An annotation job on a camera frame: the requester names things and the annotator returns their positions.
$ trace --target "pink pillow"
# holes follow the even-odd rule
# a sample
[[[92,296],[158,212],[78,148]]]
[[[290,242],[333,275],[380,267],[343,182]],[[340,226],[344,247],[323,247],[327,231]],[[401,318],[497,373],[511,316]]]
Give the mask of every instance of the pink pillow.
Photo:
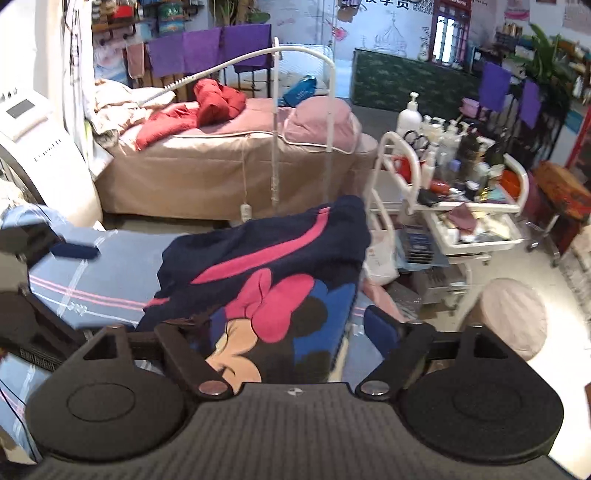
[[[295,107],[283,123],[283,138],[291,144],[326,145],[327,115],[330,99],[316,96],[304,100]],[[361,125],[351,112],[351,107],[340,98],[333,107],[335,118],[335,141],[333,146],[345,153],[357,148]]]

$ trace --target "red frame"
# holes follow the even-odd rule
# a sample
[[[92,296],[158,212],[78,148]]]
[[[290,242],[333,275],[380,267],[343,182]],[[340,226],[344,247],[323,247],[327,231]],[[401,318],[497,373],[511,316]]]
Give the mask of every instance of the red frame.
[[[581,146],[583,145],[583,139],[585,138],[587,130],[589,129],[589,124],[591,124],[591,108],[587,109],[587,114],[585,115],[585,120],[583,121],[581,130],[577,136],[577,141],[574,143],[574,147],[570,152],[569,160],[565,165],[566,168],[571,168],[579,156]]]

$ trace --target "red jacket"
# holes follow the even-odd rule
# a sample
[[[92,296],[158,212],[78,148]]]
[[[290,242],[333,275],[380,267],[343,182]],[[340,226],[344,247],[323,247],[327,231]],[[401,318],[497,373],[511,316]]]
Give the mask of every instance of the red jacket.
[[[199,80],[193,91],[199,107],[187,108],[179,103],[152,115],[135,139],[137,150],[144,150],[157,140],[191,128],[227,122],[236,118],[246,107],[244,93],[212,79]]]

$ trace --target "white beauty machine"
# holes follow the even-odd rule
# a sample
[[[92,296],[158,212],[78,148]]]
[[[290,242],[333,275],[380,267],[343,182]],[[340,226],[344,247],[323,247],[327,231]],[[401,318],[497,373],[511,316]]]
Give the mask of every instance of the white beauty machine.
[[[33,90],[0,92],[0,164],[35,203],[92,227],[102,219],[95,185],[72,137],[50,114],[49,101]]]

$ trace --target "green leaves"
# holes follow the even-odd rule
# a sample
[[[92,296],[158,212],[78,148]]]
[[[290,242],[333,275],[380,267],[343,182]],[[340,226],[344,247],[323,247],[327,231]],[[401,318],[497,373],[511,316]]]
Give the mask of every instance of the green leaves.
[[[534,31],[531,39],[534,49],[533,60],[518,56],[513,56],[512,59],[516,63],[521,63],[525,74],[547,92],[549,101],[561,108],[568,108],[571,97],[570,76],[557,61],[560,36],[557,35],[550,41],[538,25],[530,24],[530,27]]]

